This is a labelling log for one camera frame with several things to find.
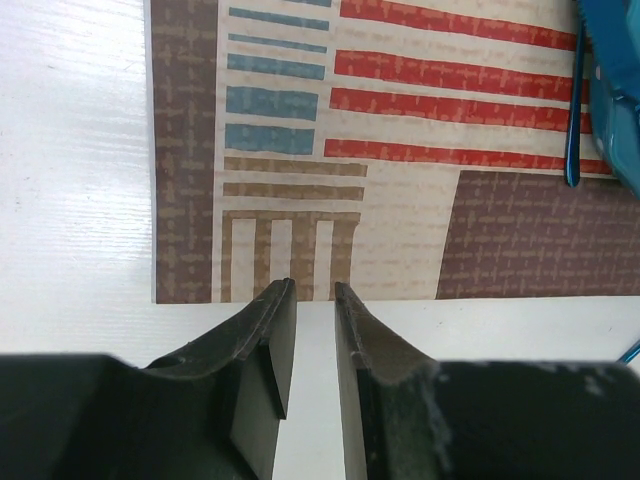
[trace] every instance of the dark brown rectangle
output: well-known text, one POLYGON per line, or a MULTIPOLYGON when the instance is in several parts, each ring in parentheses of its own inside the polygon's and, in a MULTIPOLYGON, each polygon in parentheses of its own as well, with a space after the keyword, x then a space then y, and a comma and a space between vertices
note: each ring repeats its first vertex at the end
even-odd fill
POLYGON ((337 175, 340 177, 366 177, 367 166, 360 163, 331 163, 273 158, 226 157, 225 170, 270 173, 302 173, 307 175, 337 175))
POLYGON ((151 2, 156 302, 211 301, 218 2, 151 2))
POLYGON ((362 201, 364 188, 330 187, 327 185, 286 185, 278 183, 225 183, 222 194, 225 197, 362 201))
POLYGON ((463 171, 437 298, 640 294, 640 201, 616 180, 463 171))

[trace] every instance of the white wooden surface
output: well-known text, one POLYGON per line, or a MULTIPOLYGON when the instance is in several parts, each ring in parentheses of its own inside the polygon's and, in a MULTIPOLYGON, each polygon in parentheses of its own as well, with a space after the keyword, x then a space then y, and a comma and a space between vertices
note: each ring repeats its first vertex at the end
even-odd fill
MULTIPOLYGON (((145 365, 239 308, 151 303, 142 1, 0 2, 2 352, 145 365)), ((640 338, 638 297, 370 307, 439 359, 615 359, 640 338)), ((302 304, 298 321, 274 478, 344 478, 333 307, 302 304)))

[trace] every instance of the red stripe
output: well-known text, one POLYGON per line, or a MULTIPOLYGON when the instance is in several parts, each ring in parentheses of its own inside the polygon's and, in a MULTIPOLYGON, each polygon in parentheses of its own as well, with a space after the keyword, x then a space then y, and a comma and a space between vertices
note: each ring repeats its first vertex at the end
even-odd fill
MULTIPOLYGON (((452 165, 479 165, 485 167, 531 168, 562 170, 564 158, 524 153, 491 152, 420 147, 398 143, 366 142, 361 140, 327 139, 325 157, 371 158, 392 162, 447 163, 452 165)), ((609 166, 601 160, 580 160, 583 173, 610 174, 609 166)))
MULTIPOLYGON (((336 110, 351 112, 401 115, 472 125, 535 128, 555 132, 566 132, 569 123, 569 110, 564 108, 509 105, 448 97, 423 97, 350 88, 333 88, 329 105, 336 110)), ((587 113, 582 114, 580 131, 591 133, 591 119, 587 113)))
MULTIPOLYGON (((555 75, 516 72, 465 63, 402 57, 389 53, 338 50, 335 73, 388 82, 498 93, 546 100, 571 100, 573 80, 555 75)), ((589 86, 582 84, 582 103, 588 103, 589 86)))
POLYGON ((572 33, 503 20, 456 15, 386 0, 342 0, 340 16, 560 50, 576 48, 576 36, 572 33))

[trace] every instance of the patterned fabric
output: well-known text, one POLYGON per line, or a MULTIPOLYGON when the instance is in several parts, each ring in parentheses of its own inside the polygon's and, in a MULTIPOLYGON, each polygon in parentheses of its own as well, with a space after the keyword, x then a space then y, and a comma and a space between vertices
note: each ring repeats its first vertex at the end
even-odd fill
POLYGON ((284 276, 301 300, 336 281, 364 299, 639 294, 636 201, 588 113, 595 178, 562 185, 576 18, 571 0, 152 2, 157 300, 244 302, 284 276))

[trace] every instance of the blue cable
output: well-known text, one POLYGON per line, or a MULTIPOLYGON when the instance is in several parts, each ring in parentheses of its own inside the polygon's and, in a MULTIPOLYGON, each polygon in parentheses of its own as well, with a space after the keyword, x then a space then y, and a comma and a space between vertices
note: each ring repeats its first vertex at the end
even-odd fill
POLYGON ((564 177, 570 187, 577 187, 580 182, 580 120, 582 112, 582 72, 584 70, 584 50, 587 43, 585 27, 580 22, 576 42, 576 60, 573 69, 573 86, 571 87, 571 103, 569 104, 569 128, 565 146, 564 177))
POLYGON ((618 360, 619 362, 622 363, 630 363, 631 360, 633 360, 634 358, 636 358, 636 356, 640 353, 640 340, 638 340, 633 347, 631 347, 629 350, 627 350, 626 352, 624 352, 624 355, 622 355, 620 357, 620 359, 618 360))

